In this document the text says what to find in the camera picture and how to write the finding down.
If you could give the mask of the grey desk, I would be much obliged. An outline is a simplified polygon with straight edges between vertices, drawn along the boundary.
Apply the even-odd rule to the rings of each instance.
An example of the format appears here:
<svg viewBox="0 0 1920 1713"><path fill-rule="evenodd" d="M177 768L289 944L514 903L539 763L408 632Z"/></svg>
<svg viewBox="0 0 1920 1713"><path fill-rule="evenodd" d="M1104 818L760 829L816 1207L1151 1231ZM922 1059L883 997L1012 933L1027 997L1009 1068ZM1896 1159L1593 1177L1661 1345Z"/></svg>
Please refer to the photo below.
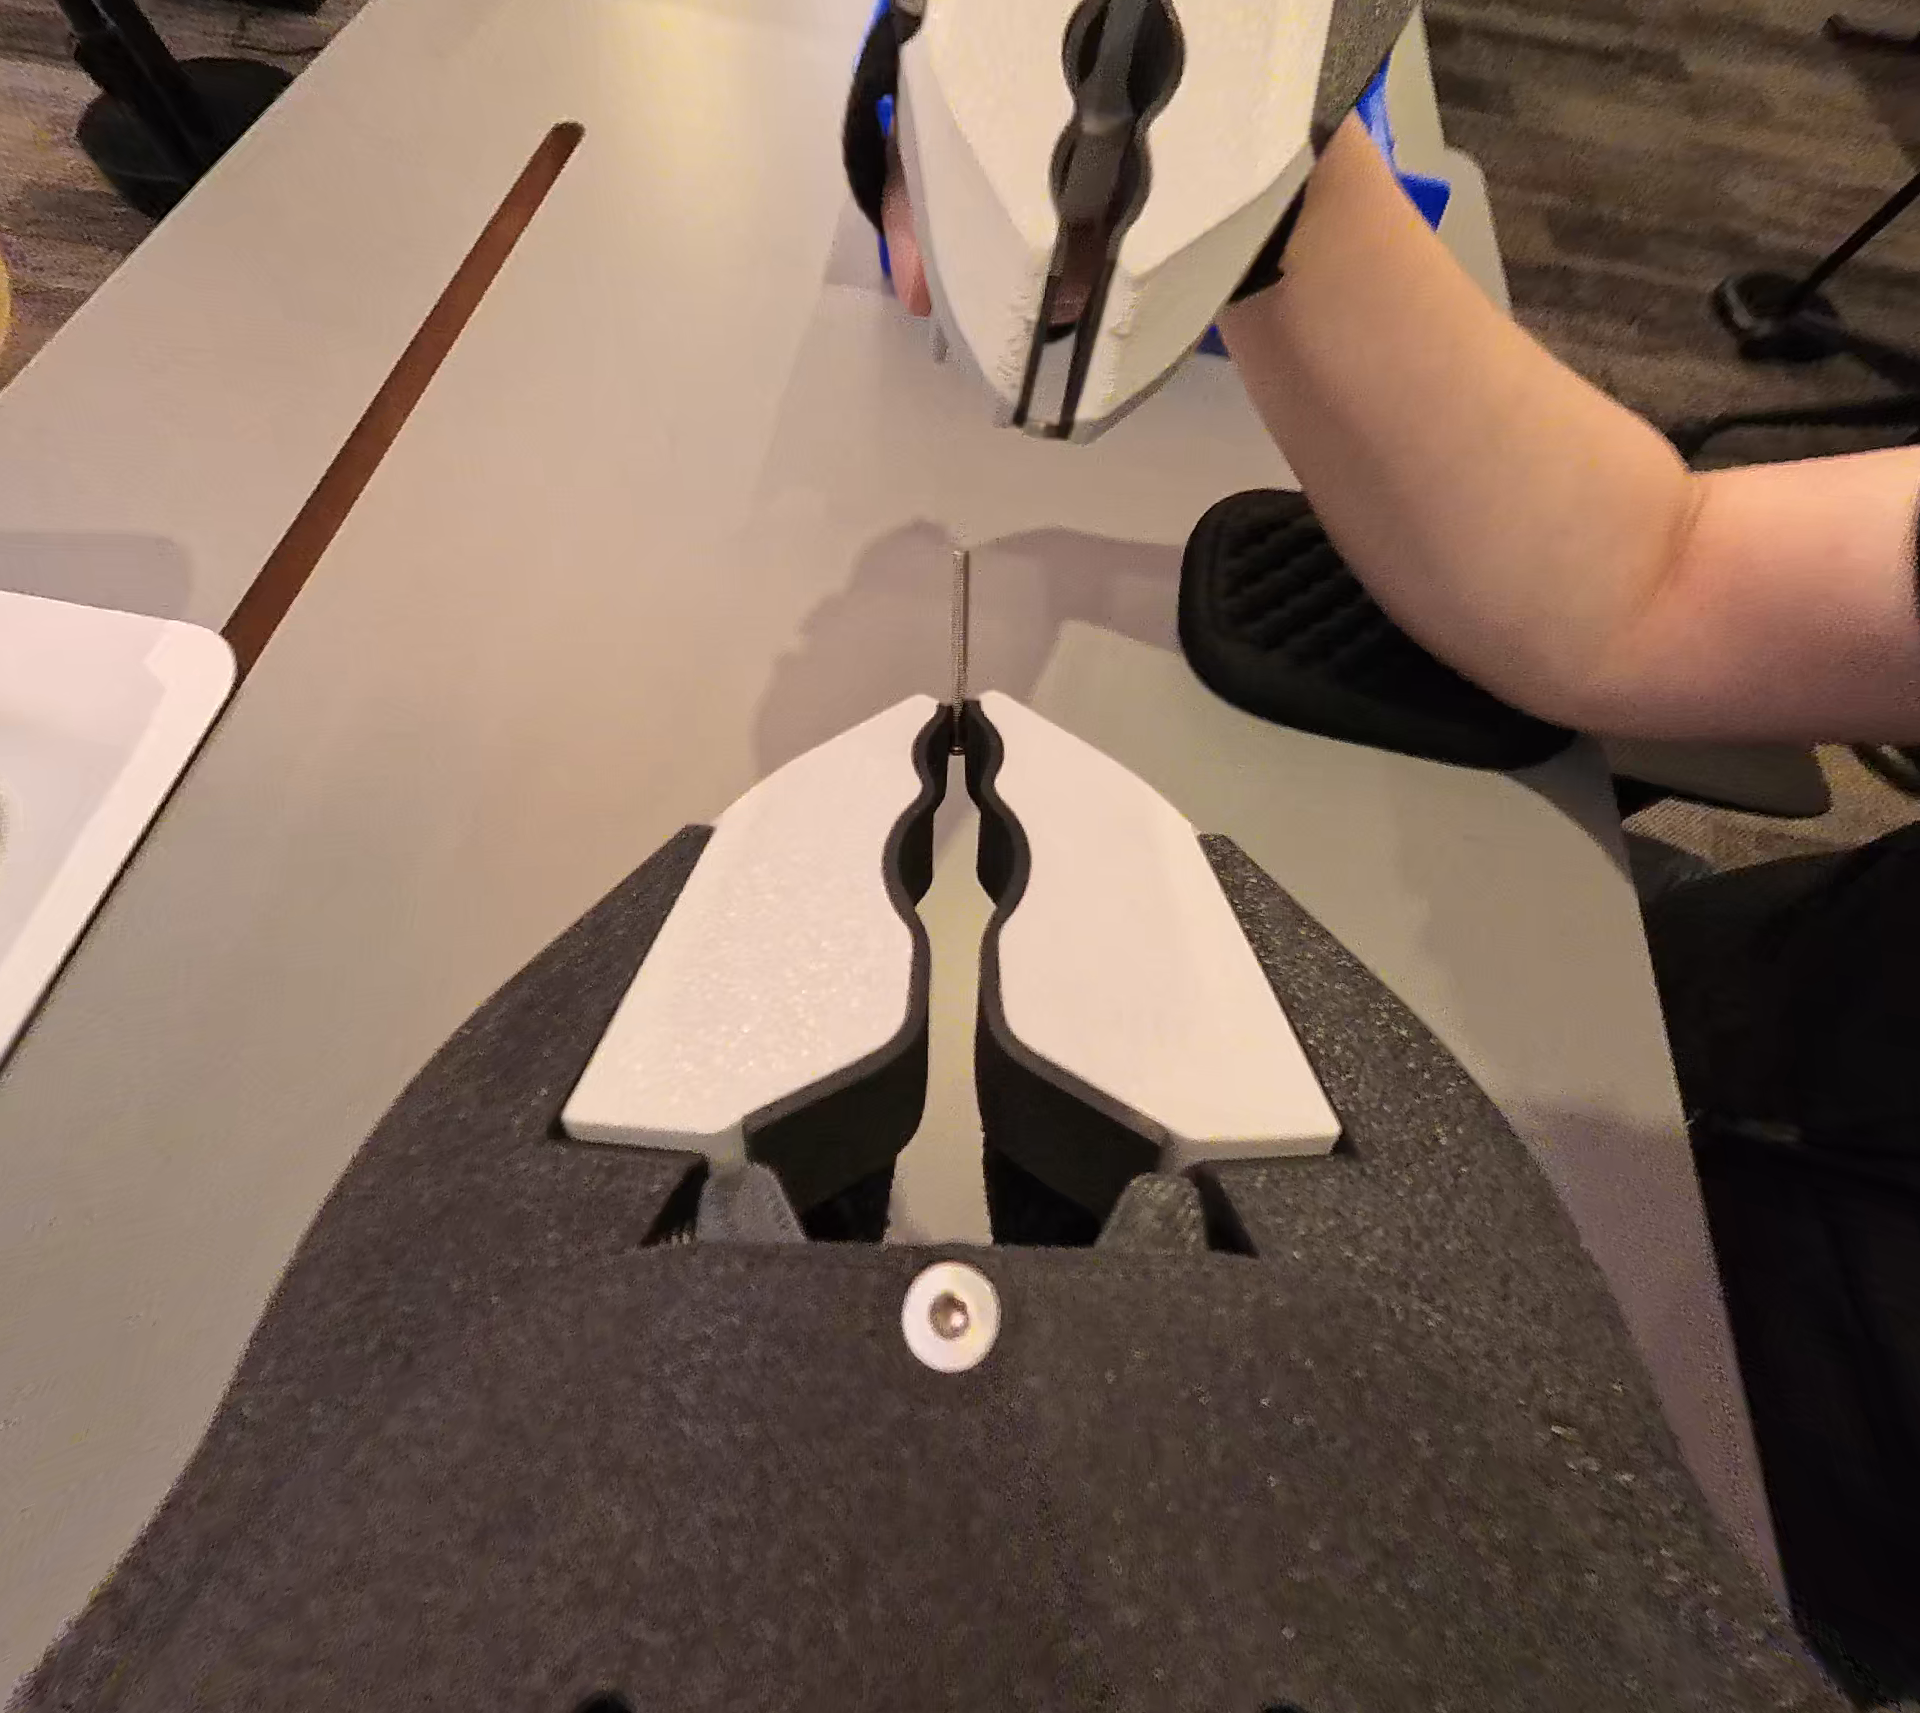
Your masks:
<svg viewBox="0 0 1920 1713"><path fill-rule="evenodd" d="M1607 763L1202 688L1182 543L1279 481L1216 358L998 428L857 247L874 0L371 0L4 390L4 579L218 627L541 144L580 139L4 1073L4 1689L201 1445L373 1124L767 766L976 676L1231 836L1500 1105L1780 1591Z"/></svg>

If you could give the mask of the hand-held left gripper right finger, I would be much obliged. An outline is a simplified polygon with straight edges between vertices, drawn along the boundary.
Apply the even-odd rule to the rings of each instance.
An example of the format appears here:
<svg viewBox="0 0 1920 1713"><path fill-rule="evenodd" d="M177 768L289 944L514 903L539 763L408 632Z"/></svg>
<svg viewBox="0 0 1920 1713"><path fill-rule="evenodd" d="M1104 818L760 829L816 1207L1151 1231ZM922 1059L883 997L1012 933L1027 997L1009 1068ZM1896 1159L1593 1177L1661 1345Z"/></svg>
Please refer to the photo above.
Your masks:
<svg viewBox="0 0 1920 1713"><path fill-rule="evenodd" d="M1202 836L1006 693L972 707L988 1134L1030 1166L1331 1155L1340 1121Z"/></svg>

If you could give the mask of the person's right hand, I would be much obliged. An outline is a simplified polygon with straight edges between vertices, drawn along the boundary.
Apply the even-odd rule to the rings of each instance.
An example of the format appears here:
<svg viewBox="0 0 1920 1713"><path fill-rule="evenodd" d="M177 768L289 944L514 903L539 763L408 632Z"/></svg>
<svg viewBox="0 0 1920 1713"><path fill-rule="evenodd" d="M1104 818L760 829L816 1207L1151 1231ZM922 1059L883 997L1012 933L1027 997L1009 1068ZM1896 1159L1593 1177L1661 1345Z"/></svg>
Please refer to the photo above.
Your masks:
<svg viewBox="0 0 1920 1713"><path fill-rule="evenodd" d="M901 305L910 315L933 318L933 287L929 270L925 267L915 206L898 148L888 152L886 164L879 228L888 263L886 278Z"/></svg>

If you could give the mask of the white stand base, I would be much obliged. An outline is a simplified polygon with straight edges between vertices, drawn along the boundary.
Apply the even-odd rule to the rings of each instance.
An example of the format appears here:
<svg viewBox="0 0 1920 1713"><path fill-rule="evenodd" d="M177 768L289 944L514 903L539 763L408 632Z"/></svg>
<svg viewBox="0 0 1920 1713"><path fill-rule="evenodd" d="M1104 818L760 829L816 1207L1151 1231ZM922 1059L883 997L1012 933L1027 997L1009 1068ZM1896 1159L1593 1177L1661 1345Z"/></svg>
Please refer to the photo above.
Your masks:
<svg viewBox="0 0 1920 1713"><path fill-rule="evenodd" d="M236 683L214 630L3 594L3 1050L11 1052Z"/></svg>

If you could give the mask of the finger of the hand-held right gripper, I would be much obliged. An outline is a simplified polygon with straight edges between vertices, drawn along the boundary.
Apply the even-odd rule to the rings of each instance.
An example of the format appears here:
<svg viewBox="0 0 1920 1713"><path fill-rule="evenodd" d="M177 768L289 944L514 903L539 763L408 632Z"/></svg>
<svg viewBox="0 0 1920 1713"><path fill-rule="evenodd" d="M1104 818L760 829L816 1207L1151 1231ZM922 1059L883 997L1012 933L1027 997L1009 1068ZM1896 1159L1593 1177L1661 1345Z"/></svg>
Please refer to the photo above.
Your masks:
<svg viewBox="0 0 1920 1713"><path fill-rule="evenodd" d="M1073 123L1069 30L1085 0L925 0L901 52L901 159L933 315L1015 417L1045 336Z"/></svg>
<svg viewBox="0 0 1920 1713"><path fill-rule="evenodd" d="M1097 438L1214 324L1314 159L1336 0L1167 0L1180 67L1144 125L1147 186L1121 232L1075 413Z"/></svg>

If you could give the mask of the person's right forearm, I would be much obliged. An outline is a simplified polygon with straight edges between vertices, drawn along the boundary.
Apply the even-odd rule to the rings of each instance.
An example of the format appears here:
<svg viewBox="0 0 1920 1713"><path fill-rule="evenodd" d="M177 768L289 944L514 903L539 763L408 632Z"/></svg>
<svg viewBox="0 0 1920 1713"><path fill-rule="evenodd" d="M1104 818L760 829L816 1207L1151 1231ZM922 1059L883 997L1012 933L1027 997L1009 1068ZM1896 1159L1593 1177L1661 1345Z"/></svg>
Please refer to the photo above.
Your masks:
<svg viewBox="0 0 1920 1713"><path fill-rule="evenodd" d="M1603 741L1919 738L1915 449L1693 470L1500 309L1349 116L1220 332L1389 615Z"/></svg>

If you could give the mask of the blue plastic bin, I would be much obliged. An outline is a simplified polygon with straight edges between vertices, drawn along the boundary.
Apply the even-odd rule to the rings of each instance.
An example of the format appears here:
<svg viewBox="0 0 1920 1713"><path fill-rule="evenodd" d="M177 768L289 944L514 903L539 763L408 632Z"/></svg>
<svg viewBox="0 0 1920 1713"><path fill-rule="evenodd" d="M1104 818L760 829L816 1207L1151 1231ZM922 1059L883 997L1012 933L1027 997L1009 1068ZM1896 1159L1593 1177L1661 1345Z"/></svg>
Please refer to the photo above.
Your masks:
<svg viewBox="0 0 1920 1713"><path fill-rule="evenodd" d="M1382 62L1356 102L1356 118L1380 152L1428 228L1438 229L1453 203L1455 181L1447 172L1426 172L1409 165L1400 154L1402 125L1394 118L1394 85L1402 72L1417 72L1407 54L1423 34L1421 25L1404 34L1392 56ZM877 0L864 27L863 43L849 79L840 125L840 155L855 209L866 220L874 235L881 283L895 294L886 270L886 247L881 235L883 198L896 142L896 105L901 79L898 30L893 0Z"/></svg>

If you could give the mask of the person's black shirt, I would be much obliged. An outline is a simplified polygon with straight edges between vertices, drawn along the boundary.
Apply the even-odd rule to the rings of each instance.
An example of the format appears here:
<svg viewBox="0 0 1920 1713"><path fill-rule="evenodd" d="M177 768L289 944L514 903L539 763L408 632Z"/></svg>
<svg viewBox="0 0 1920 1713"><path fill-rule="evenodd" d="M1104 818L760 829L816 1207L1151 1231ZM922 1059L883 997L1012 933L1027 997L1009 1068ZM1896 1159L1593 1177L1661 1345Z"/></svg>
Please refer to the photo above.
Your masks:
<svg viewBox="0 0 1920 1713"><path fill-rule="evenodd" d="M1793 1617L1917 1706L1917 821L1646 923Z"/></svg>

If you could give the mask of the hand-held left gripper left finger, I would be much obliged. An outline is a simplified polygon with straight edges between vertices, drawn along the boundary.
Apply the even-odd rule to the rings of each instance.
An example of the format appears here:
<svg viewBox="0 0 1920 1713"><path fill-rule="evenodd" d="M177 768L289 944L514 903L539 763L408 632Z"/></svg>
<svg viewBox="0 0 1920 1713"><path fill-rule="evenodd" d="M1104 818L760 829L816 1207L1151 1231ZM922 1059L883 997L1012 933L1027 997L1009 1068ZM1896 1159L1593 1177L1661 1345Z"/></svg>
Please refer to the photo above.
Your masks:
<svg viewBox="0 0 1920 1713"><path fill-rule="evenodd" d="M709 1163L883 1163L925 1105L938 707L913 693L713 824L562 1112Z"/></svg>

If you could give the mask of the black wrist rest pad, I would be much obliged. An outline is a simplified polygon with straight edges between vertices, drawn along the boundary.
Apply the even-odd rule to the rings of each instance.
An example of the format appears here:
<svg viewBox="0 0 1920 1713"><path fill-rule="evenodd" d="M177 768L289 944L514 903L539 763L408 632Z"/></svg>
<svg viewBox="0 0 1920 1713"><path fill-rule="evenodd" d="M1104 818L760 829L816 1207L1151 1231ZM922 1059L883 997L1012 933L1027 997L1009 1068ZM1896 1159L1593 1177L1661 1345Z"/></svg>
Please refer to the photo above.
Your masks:
<svg viewBox="0 0 1920 1713"><path fill-rule="evenodd" d="M1503 702L1402 632L1296 489L1219 500L1182 556L1182 655L1242 712L1468 771L1524 771L1576 742L1572 730Z"/></svg>

